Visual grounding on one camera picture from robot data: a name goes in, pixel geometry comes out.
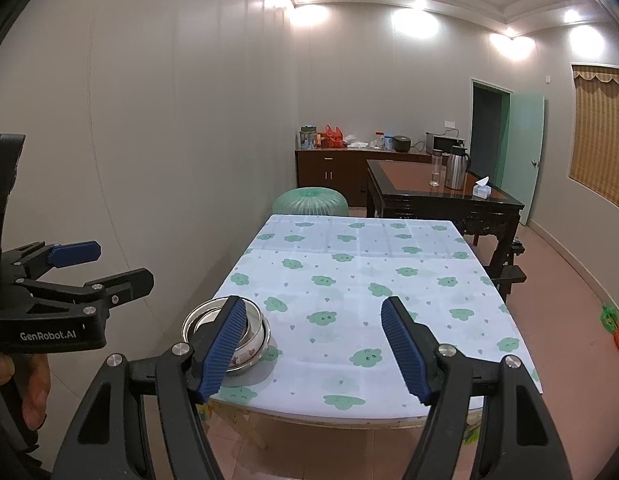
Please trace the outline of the person's left hand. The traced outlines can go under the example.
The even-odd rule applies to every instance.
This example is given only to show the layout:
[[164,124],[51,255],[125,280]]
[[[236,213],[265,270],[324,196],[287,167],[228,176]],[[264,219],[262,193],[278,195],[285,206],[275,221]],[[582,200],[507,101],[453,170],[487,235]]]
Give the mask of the person's left hand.
[[39,430],[46,419],[46,406],[52,386],[47,354],[32,354],[25,358],[22,368],[14,359],[0,353],[0,387],[17,376],[18,397],[22,404],[22,417],[29,430]]

